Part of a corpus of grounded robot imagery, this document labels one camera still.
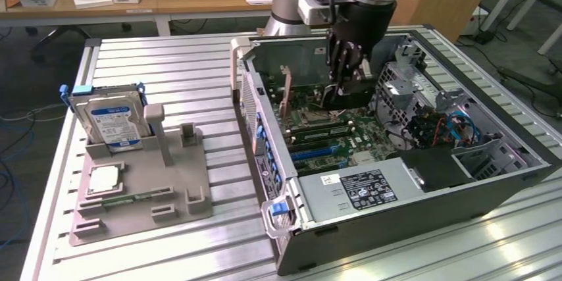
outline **black power cord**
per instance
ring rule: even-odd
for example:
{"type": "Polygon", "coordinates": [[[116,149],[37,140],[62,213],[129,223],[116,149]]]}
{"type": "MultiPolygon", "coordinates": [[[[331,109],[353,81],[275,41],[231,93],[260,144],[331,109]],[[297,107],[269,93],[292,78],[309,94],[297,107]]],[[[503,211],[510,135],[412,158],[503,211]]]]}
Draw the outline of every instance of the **black power cord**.
{"type": "MultiPolygon", "coordinates": [[[[173,24],[173,26],[177,28],[177,29],[180,29],[181,31],[184,31],[187,34],[197,34],[201,30],[203,30],[203,28],[204,28],[204,25],[207,24],[207,21],[208,21],[208,19],[204,19],[204,21],[203,21],[203,24],[201,24],[201,26],[199,27],[199,29],[196,30],[196,31],[188,31],[188,30],[185,30],[184,28],[181,28],[180,26],[177,26],[176,25],[176,21],[172,21],[172,24],[173,24]]],[[[188,24],[191,22],[191,20],[189,21],[187,21],[187,22],[179,22],[179,23],[181,23],[181,24],[188,24]]]]}
{"type": "MultiPolygon", "coordinates": [[[[551,115],[551,114],[547,114],[547,113],[544,113],[544,112],[542,112],[542,110],[539,110],[538,108],[536,108],[536,106],[535,106],[535,102],[536,102],[536,94],[535,94],[535,91],[534,91],[534,89],[532,89],[532,87],[530,87],[524,82],[522,82],[522,81],[519,81],[519,80],[516,80],[515,78],[510,78],[510,77],[507,77],[506,75],[503,75],[500,72],[499,72],[499,70],[502,69],[502,67],[498,67],[496,65],[495,65],[495,63],[491,61],[491,59],[488,58],[488,55],[476,47],[476,45],[475,44],[466,44],[466,43],[463,43],[463,42],[460,42],[460,41],[458,41],[456,40],[456,42],[460,44],[460,45],[456,45],[456,46],[459,46],[459,47],[470,47],[470,48],[472,48],[472,49],[475,49],[482,55],[483,55],[483,57],[486,58],[486,60],[488,61],[488,63],[490,63],[490,65],[495,68],[495,71],[498,71],[498,73],[499,73],[499,75],[504,78],[504,79],[512,79],[515,82],[518,82],[519,84],[522,84],[527,89],[528,89],[528,91],[530,91],[530,94],[531,94],[531,99],[530,99],[530,105],[531,105],[531,107],[532,107],[532,109],[536,111],[536,113],[538,114],[540,114],[540,115],[543,115],[543,116],[546,116],[546,117],[548,117],[548,118],[556,118],[556,115],[551,115]]],[[[559,98],[556,98],[555,97],[555,99],[556,99],[556,101],[558,101],[558,106],[560,106],[562,107],[562,101],[559,100],[559,98]]]]}
{"type": "Polygon", "coordinates": [[[16,242],[16,243],[26,243],[28,242],[24,239],[18,239],[18,237],[21,237],[21,235],[29,229],[29,209],[26,207],[26,201],[25,201],[25,198],[24,198],[24,195],[22,195],[22,192],[21,192],[21,186],[18,184],[18,181],[16,180],[16,178],[12,174],[12,171],[9,170],[9,167],[8,167],[8,165],[5,164],[5,162],[1,158],[0,158],[0,166],[4,168],[4,172],[0,172],[0,173],[4,174],[4,176],[6,176],[6,178],[9,179],[9,182],[12,183],[12,190],[10,190],[10,193],[9,193],[9,196],[8,196],[8,199],[6,199],[5,203],[0,207],[0,212],[1,212],[1,210],[4,210],[4,207],[6,207],[8,202],[12,199],[13,192],[16,192],[16,194],[17,194],[18,202],[21,203],[22,211],[24,211],[24,224],[21,225],[21,228],[18,229],[18,231],[12,235],[12,237],[0,242],[0,251],[1,251],[2,248],[6,247],[12,242],[16,242]]]}
{"type": "Polygon", "coordinates": [[[9,34],[12,34],[12,27],[9,27],[8,32],[5,34],[0,34],[0,41],[5,39],[9,36],[9,34]]]}
{"type": "Polygon", "coordinates": [[[9,184],[8,198],[0,206],[0,212],[1,212],[4,210],[4,208],[6,207],[6,205],[9,203],[9,200],[12,200],[12,197],[14,195],[16,184],[14,184],[14,179],[13,179],[13,176],[12,176],[12,171],[9,170],[8,165],[5,164],[5,162],[1,159],[0,159],[0,165],[4,167],[5,173],[6,173],[6,175],[4,173],[1,173],[1,175],[6,179],[6,183],[1,187],[4,188],[5,185],[9,184]]]}
{"type": "Polygon", "coordinates": [[[562,74],[562,69],[559,69],[559,67],[556,66],[556,64],[554,64],[554,62],[551,61],[550,58],[546,58],[546,59],[547,59],[548,63],[554,66],[554,70],[562,74]]]}
{"type": "Polygon", "coordinates": [[[0,174],[0,176],[2,177],[2,179],[4,179],[4,183],[1,184],[1,186],[0,186],[0,190],[1,189],[4,189],[6,186],[8,186],[8,184],[10,183],[9,182],[9,178],[8,178],[8,176],[5,175],[5,174],[0,174]]]}
{"type": "Polygon", "coordinates": [[[507,42],[507,37],[503,33],[500,33],[498,31],[499,26],[502,25],[502,23],[507,20],[507,18],[511,16],[511,13],[515,11],[515,9],[518,8],[518,6],[520,6],[520,4],[526,2],[526,0],[522,0],[516,3],[516,5],[511,8],[510,12],[507,13],[507,15],[500,19],[500,21],[498,22],[498,24],[495,25],[494,31],[482,31],[480,27],[479,27],[479,34],[474,37],[474,41],[478,44],[486,44],[488,43],[494,38],[496,38],[500,42],[506,43],[507,42]]]}

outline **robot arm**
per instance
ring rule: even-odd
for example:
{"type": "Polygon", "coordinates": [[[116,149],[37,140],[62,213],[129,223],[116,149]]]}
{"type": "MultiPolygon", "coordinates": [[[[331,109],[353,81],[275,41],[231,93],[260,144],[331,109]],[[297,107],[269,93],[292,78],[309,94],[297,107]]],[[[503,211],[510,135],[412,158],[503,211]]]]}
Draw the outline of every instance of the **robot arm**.
{"type": "Polygon", "coordinates": [[[299,14],[305,24],[328,22],[332,25],[327,35],[332,87],[324,92],[324,108],[345,108],[349,95],[372,84],[367,61],[384,36],[395,8],[396,0],[299,0],[299,14]]]}

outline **metal case frame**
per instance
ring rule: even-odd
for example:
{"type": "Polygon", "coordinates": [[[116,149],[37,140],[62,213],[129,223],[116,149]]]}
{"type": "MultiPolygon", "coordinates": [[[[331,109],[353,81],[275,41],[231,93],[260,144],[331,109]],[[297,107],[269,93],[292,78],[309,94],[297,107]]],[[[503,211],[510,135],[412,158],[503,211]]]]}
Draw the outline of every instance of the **metal case frame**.
{"type": "MultiPolygon", "coordinates": [[[[255,72],[249,71],[251,65],[244,61],[241,93],[232,94],[235,102],[235,112],[237,115],[240,130],[248,131],[248,135],[243,133],[243,143],[245,146],[245,154],[248,156],[249,170],[253,175],[257,195],[263,203],[261,211],[267,216],[267,206],[281,198],[271,201],[263,195],[261,183],[259,180],[257,167],[252,159],[252,131],[245,126],[243,113],[236,106],[239,99],[244,99],[244,91],[251,91],[245,98],[251,97],[257,102],[253,107],[261,111],[263,127],[268,136],[272,138],[275,160],[280,161],[284,199],[289,199],[293,204],[296,213],[296,223],[285,231],[279,234],[273,242],[276,251],[276,266],[280,275],[291,274],[307,270],[323,263],[337,260],[339,258],[353,255],[361,251],[383,246],[391,242],[412,237],[417,234],[428,232],[448,224],[470,220],[471,218],[484,215],[492,210],[508,197],[511,197],[522,189],[534,186],[547,175],[550,175],[559,167],[560,161],[550,152],[548,148],[536,140],[531,133],[524,129],[511,115],[500,108],[494,100],[484,94],[482,89],[472,83],[464,73],[456,68],[445,56],[432,47],[431,43],[417,34],[415,30],[400,32],[388,32],[388,34],[409,33],[421,45],[423,50],[445,68],[448,74],[455,78],[456,82],[470,91],[478,102],[486,106],[488,114],[500,122],[515,134],[519,141],[527,146],[528,150],[540,158],[540,166],[524,169],[512,174],[506,174],[466,184],[455,188],[449,188],[444,193],[441,190],[425,194],[420,199],[392,203],[384,207],[376,207],[356,212],[352,216],[335,218],[324,222],[312,221],[312,216],[307,210],[307,197],[303,194],[293,169],[287,168],[292,164],[284,165],[283,162],[291,161],[284,143],[276,144],[280,133],[276,126],[276,120],[268,104],[268,98],[263,91],[263,84],[255,72]],[[275,122],[275,126],[269,126],[268,122],[275,122]]],[[[281,38],[249,38],[251,41],[275,40],[281,41],[295,38],[309,38],[317,36],[293,36],[281,38]]],[[[248,58],[248,50],[244,52],[241,60],[248,58]]]]}

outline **blue hard drive label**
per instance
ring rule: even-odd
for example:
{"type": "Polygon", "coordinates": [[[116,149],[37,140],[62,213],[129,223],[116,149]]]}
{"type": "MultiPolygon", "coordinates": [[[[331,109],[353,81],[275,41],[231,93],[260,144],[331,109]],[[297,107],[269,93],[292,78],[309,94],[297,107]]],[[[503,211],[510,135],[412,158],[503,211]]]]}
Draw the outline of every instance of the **blue hard drive label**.
{"type": "Polygon", "coordinates": [[[340,177],[340,182],[356,210],[397,200],[379,169],[340,177]]]}
{"type": "Polygon", "coordinates": [[[138,143],[137,126],[129,121],[132,115],[129,107],[94,109],[90,114],[106,145],[125,147],[138,143]]]}

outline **circuit board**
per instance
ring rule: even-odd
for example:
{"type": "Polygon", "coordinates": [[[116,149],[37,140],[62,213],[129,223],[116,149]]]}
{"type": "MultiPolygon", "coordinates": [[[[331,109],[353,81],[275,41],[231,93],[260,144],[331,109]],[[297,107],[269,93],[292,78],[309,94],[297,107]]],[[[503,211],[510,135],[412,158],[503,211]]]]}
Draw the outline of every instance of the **circuit board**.
{"type": "Polygon", "coordinates": [[[396,151],[373,112],[367,108],[323,110],[321,90],[321,86],[292,88],[284,118],[283,92],[271,88],[268,94],[299,176],[381,161],[396,151]]]}

